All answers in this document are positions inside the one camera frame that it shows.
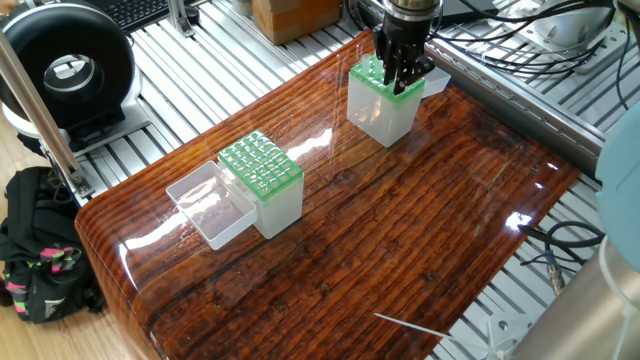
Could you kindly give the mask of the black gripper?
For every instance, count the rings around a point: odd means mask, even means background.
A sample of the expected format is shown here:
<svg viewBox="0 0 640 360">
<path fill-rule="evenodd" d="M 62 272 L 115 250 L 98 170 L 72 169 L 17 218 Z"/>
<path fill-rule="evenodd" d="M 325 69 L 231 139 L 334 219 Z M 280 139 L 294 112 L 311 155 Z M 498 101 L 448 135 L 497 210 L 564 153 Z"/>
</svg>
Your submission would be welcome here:
<svg viewBox="0 0 640 360">
<path fill-rule="evenodd" d="M 382 61 L 383 83 L 395 78 L 398 54 L 398 93 L 420 80 L 435 68 L 425 55 L 424 44 L 439 9 L 408 10 L 386 8 L 381 28 L 376 33 L 376 56 Z"/>
</svg>

